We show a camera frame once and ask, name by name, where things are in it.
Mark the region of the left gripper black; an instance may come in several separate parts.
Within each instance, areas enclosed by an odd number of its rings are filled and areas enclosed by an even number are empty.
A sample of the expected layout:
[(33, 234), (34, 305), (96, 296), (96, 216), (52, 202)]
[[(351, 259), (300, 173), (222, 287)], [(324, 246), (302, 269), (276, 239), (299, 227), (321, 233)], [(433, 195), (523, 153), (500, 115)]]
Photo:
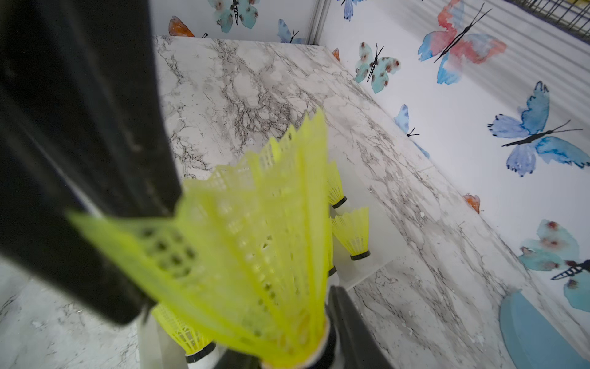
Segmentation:
[(172, 215), (146, 1), (1, 4), (1, 255), (116, 325), (153, 301), (67, 212)]

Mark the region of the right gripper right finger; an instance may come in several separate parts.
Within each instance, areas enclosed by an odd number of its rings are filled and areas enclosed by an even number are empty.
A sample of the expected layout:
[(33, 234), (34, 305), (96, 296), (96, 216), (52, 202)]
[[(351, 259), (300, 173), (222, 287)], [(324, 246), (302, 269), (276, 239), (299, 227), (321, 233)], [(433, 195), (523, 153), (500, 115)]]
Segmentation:
[(343, 287), (330, 288), (328, 312), (337, 336), (335, 368), (393, 368)]

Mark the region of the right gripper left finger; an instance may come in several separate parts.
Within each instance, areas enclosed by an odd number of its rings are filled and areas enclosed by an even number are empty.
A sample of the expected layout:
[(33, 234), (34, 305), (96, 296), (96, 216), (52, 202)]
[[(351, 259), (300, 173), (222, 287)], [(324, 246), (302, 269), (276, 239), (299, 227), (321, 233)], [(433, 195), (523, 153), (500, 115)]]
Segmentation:
[(225, 352), (214, 369), (260, 369), (258, 358), (239, 352)]

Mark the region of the yellow shuttlecock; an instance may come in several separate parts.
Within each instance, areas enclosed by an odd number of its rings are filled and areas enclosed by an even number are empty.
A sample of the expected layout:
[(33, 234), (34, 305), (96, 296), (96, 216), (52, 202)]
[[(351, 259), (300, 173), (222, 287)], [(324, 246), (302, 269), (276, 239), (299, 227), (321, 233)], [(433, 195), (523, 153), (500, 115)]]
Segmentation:
[(337, 209), (347, 201), (344, 187), (335, 161), (327, 166), (328, 201), (333, 209)]
[(331, 221), (333, 234), (348, 251), (352, 261), (359, 261), (370, 256), (370, 212), (368, 207), (337, 215)]
[(221, 352), (211, 338), (183, 321), (163, 304), (156, 305), (151, 314), (164, 332), (184, 350), (188, 369), (211, 369), (216, 366)]
[(332, 221), (327, 221), (327, 238), (325, 243), (325, 255), (327, 262), (327, 275), (331, 277), (337, 272), (337, 269), (333, 263), (333, 230)]

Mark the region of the translucent plastic storage box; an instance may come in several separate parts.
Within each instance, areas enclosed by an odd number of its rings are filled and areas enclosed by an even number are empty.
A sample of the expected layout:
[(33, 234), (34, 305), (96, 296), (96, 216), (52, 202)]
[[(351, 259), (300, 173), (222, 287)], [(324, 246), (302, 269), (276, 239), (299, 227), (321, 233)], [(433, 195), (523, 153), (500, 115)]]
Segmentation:
[[(336, 233), (328, 284), (349, 291), (393, 261), (406, 242), (352, 164), (338, 158), (330, 167)], [(142, 368), (213, 368), (227, 351), (161, 305), (152, 309), (138, 333)]]

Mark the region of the yellow shuttlecock final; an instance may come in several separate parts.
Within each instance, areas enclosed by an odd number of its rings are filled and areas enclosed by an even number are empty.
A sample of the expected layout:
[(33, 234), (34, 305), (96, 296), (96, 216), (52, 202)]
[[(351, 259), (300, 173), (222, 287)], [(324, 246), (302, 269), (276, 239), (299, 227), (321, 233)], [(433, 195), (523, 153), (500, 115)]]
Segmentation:
[(236, 165), (186, 180), (170, 218), (67, 217), (204, 335), (268, 367), (303, 367), (329, 332), (327, 141), (318, 109)]

